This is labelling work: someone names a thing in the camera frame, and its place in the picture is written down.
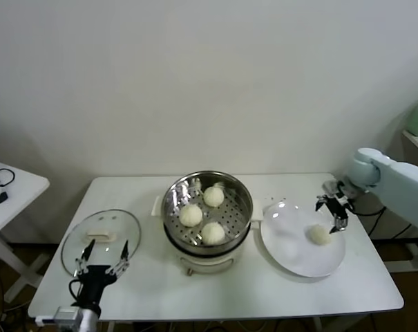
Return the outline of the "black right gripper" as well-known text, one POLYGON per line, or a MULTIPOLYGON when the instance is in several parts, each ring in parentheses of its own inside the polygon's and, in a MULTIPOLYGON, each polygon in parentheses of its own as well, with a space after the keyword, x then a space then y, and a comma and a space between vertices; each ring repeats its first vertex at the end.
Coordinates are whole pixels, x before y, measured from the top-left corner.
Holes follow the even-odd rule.
POLYGON ((329 231, 330 234, 344 231, 348 226, 348 214, 346 208, 334 196, 326 194, 316 197, 315 211, 318 212, 323 206, 326 206, 334 217, 334 225, 329 231))

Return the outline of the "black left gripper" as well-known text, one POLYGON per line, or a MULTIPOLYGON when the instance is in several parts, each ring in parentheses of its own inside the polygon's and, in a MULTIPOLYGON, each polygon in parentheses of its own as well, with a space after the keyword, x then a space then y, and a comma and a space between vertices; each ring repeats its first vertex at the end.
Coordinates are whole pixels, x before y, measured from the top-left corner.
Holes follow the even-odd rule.
POLYGON ((75 273, 77 276, 72 284, 79 284, 77 294, 72 291, 73 306, 80 308, 99 308, 104 289, 117 281, 129 267, 129 241, 126 240, 120 255, 120 260, 114 266, 91 265, 88 259, 91 256, 95 240, 85 247, 80 258, 75 259, 75 273))

